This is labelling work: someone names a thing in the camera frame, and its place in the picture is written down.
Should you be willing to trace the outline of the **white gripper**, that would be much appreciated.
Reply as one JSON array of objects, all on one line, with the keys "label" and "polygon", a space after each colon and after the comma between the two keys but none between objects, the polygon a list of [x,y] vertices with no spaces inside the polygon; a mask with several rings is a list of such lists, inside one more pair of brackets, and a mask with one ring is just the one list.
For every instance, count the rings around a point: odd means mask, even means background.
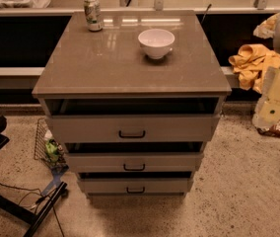
[{"label": "white gripper", "polygon": [[262,95],[258,100],[252,123],[268,129],[280,120],[280,68],[269,67],[264,76]]}]

